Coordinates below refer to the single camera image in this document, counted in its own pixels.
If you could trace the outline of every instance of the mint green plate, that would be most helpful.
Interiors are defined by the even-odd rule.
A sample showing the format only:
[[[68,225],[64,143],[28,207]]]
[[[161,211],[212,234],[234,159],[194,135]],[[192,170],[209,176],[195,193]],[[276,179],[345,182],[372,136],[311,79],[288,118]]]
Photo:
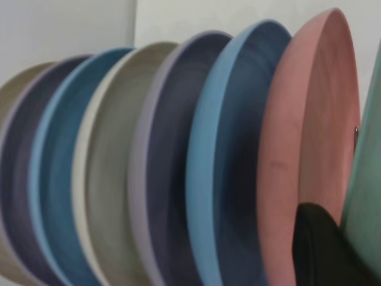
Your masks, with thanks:
[[[381,279],[381,46],[374,65],[341,229]]]

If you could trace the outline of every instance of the metal hook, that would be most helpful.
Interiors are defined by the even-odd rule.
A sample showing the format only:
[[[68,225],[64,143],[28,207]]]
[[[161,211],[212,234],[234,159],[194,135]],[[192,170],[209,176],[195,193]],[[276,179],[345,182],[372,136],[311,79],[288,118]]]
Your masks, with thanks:
[[[358,139],[358,133],[360,132],[360,127],[356,126],[355,127],[355,142],[354,142],[354,151],[356,150],[356,145],[357,145],[357,139]]]

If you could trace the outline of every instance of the plate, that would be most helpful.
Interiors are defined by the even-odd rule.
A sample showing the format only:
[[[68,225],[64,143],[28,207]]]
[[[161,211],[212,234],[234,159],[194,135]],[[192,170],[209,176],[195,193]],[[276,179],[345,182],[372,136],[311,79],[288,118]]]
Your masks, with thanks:
[[[12,109],[14,102],[17,101],[17,98],[20,96],[23,89],[51,65],[52,63],[43,63],[30,67],[4,83],[0,88],[1,125],[3,125],[4,119],[7,117],[8,112]],[[4,226],[2,226],[0,235],[0,274],[9,280],[22,285],[36,285],[37,281],[35,281],[34,277],[27,276],[26,272],[23,270],[24,269],[19,266],[17,261],[15,261],[11,255],[11,249],[9,248],[5,237],[5,229]]]
[[[175,47],[159,42],[122,58],[92,97],[78,134],[72,199],[85,255],[102,285],[148,285],[129,220],[132,134],[158,67]]]
[[[5,238],[15,258],[42,283],[63,285],[46,262],[35,238],[27,200],[27,172],[33,137],[49,99],[87,57],[72,58],[42,72],[18,97],[0,136],[0,202]]]
[[[295,285],[292,239],[299,203],[340,221],[360,122],[357,72],[340,10],[308,21],[277,67],[258,156],[260,244],[268,281]]]
[[[38,124],[28,196],[39,247],[67,286],[99,285],[80,248],[71,205],[71,166],[83,113],[96,87],[130,51],[115,49],[76,67],[54,92]]]
[[[290,39],[275,21],[247,28],[222,51],[197,103],[186,214],[205,286],[267,285],[257,234],[257,148],[271,79]]]
[[[381,279],[381,46],[356,145],[341,230],[361,260]]]
[[[201,285],[186,223],[186,154],[197,100],[230,38],[205,32],[173,50],[155,76],[136,128],[130,213],[140,255],[156,285]]]

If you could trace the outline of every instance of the pink plate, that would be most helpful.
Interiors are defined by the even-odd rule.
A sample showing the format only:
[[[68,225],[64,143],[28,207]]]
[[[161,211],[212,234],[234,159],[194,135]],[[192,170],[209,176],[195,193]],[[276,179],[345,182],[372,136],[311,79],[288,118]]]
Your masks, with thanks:
[[[293,37],[267,101],[257,210],[271,286],[296,285],[292,238],[299,203],[317,203],[339,223],[359,124],[351,33],[342,12],[328,10]]]

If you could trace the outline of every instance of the ceramic dish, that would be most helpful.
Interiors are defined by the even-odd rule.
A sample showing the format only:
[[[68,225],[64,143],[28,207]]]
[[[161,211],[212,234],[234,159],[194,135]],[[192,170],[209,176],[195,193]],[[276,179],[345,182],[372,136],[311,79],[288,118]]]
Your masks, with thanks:
[[[185,159],[195,105],[230,38],[205,32],[178,46],[157,72],[140,115],[129,204],[139,252],[156,285],[201,285],[186,226]]]
[[[130,226],[127,166],[146,93],[175,46],[154,43],[122,58],[94,93],[80,127],[73,164],[74,213],[85,255],[104,286],[149,284]]]
[[[75,68],[54,92],[33,140],[28,181],[32,224],[42,253],[67,286],[99,285],[76,234],[71,165],[77,131],[93,92],[129,51],[108,51]]]
[[[63,61],[41,73],[19,96],[0,136],[0,202],[6,240],[17,260],[42,283],[63,285],[37,244],[27,203],[27,171],[37,124],[52,94],[87,57]]]
[[[31,67],[11,78],[0,88],[0,125],[6,118],[13,103],[20,96],[24,88],[33,81],[41,72],[52,63],[44,63]],[[16,283],[22,285],[35,285],[34,277],[27,276],[19,267],[17,262],[10,256],[9,248],[4,240],[4,227],[0,235],[0,274]]]
[[[290,41],[262,21],[232,39],[197,103],[186,165],[186,214],[205,286],[267,285],[255,208],[257,147],[267,93]]]
[[[361,122],[341,229],[361,260],[381,279],[381,47]]]
[[[299,203],[340,221],[360,122],[354,48],[339,10],[307,22],[276,70],[258,156],[260,244],[271,286],[295,285],[292,238]]]

